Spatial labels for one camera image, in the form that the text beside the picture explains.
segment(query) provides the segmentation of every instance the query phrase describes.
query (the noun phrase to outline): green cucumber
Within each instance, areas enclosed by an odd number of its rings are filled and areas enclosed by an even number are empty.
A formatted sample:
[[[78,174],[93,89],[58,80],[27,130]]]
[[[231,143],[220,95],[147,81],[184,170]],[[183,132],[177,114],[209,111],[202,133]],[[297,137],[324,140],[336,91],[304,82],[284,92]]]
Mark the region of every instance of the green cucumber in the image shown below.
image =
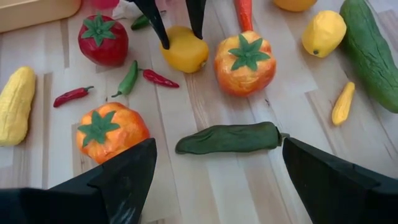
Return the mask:
[[[346,0],[340,14],[347,32],[342,48],[366,91],[385,109],[398,113],[398,69],[387,41],[365,0]]]

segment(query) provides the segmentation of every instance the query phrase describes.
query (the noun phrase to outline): wood grain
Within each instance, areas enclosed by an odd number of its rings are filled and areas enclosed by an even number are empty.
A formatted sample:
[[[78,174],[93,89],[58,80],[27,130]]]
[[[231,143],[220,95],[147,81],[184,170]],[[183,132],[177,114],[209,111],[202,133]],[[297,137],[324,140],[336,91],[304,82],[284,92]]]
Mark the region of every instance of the wood grain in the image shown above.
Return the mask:
[[[398,4],[369,0],[381,31],[398,57]],[[307,54],[300,36],[321,10],[339,11],[343,0],[318,1],[302,13],[290,13],[271,0],[253,0],[255,30],[272,45],[277,73],[263,91],[236,98],[220,90],[213,58],[220,41],[239,33],[233,0],[208,1],[203,26],[210,49],[206,66],[196,74],[170,68],[159,50],[156,33],[131,32],[129,54],[122,67],[91,63],[76,41],[82,20],[96,12],[87,1],[71,18],[0,35],[0,86],[22,65],[37,75],[30,131],[15,147],[0,148],[0,187],[51,188],[97,166],[76,148],[81,117],[105,102],[118,101],[138,111],[157,143],[154,179],[142,212],[150,224],[308,224],[310,217],[290,180],[282,148],[252,154],[177,155],[182,137],[216,124],[272,121],[291,136],[368,169],[398,177],[398,116],[370,99],[352,66],[337,49],[327,58]],[[164,1],[166,27],[190,27],[183,0]],[[178,89],[154,85],[141,74],[129,96],[112,98],[133,60],[180,84]],[[349,80],[357,90],[349,120],[340,127],[330,113]],[[94,85],[90,94],[53,108],[66,91]]]

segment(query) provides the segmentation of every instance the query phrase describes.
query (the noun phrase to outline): green chili pepper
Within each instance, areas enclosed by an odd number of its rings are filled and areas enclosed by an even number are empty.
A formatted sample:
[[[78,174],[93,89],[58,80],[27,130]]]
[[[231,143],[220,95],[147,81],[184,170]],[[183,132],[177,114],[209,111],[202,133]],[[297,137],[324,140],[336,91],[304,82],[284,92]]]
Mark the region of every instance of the green chili pepper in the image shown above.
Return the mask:
[[[138,78],[138,62],[134,60],[130,66],[129,72],[124,77],[123,81],[119,84],[118,92],[112,97],[117,97],[119,95],[128,95]]]
[[[177,154],[252,152],[275,149],[288,134],[281,134],[271,122],[249,125],[216,125],[179,140]]]
[[[166,13],[166,10],[160,12],[160,16],[163,16]],[[150,25],[150,20],[145,16],[141,15],[138,17],[131,25],[132,30],[138,30]]]

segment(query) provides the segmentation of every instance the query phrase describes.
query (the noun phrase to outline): orange carrot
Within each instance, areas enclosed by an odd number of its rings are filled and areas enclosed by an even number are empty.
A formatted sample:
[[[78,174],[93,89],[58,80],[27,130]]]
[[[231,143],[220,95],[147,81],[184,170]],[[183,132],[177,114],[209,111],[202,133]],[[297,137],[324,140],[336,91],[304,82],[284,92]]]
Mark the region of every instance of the orange carrot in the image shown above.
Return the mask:
[[[239,23],[242,28],[242,32],[253,30],[253,24],[251,20],[251,0],[234,0],[236,13],[238,16]]]

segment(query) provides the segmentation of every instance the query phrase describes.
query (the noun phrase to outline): red tomato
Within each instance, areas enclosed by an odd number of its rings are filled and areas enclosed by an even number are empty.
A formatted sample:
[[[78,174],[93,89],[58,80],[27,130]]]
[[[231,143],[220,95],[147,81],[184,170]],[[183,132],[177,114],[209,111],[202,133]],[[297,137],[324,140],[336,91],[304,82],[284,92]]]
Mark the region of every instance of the red tomato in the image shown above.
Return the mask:
[[[95,64],[103,66],[122,65],[129,48],[129,37],[123,25],[102,15],[89,16],[85,19],[79,32],[78,42],[83,55]]]

